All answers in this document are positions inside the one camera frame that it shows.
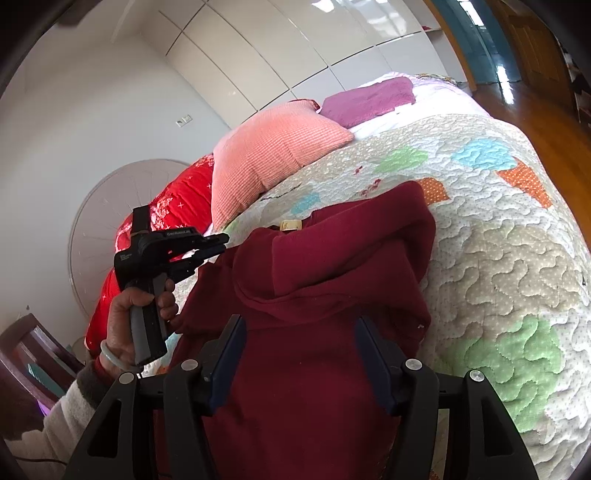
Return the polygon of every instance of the ceiling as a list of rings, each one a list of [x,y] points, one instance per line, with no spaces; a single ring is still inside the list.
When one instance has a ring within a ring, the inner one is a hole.
[[[76,27],[51,27],[12,78],[0,99],[0,114],[89,51],[136,34],[155,5],[156,0],[102,0]]]

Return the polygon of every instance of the wall outlet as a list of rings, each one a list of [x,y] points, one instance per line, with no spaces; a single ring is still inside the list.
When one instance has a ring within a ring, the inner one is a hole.
[[[186,115],[184,117],[182,117],[181,119],[177,120],[177,125],[179,127],[184,127],[185,125],[187,125],[191,120],[193,120],[193,118],[191,117],[191,115]]]

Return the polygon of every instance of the white sheet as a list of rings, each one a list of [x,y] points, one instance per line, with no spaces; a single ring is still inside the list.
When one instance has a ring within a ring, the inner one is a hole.
[[[382,75],[372,82],[361,85],[367,87],[374,83],[396,77],[409,78],[414,87],[413,93],[417,99],[413,105],[397,106],[396,110],[385,115],[372,118],[349,130],[355,134],[356,140],[362,140],[381,132],[410,125],[428,116],[445,115],[447,113],[464,113],[466,115],[481,115],[490,117],[470,95],[451,83],[436,79],[420,79],[405,73],[392,72]]]

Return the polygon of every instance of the wooden door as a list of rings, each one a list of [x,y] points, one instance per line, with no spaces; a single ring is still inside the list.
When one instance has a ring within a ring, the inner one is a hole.
[[[547,99],[576,111],[569,73],[558,41],[518,0],[487,0],[513,46],[521,77]]]

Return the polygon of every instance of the quilted bedspread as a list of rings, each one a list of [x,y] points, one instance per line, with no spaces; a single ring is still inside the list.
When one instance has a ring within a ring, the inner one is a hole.
[[[230,246],[256,227],[407,180],[422,185],[437,224],[422,283],[433,322],[421,360],[454,375],[482,370],[540,479],[568,478],[590,441],[591,258],[517,127],[439,115],[355,142],[263,195],[226,229]],[[444,448],[441,440],[435,470]]]

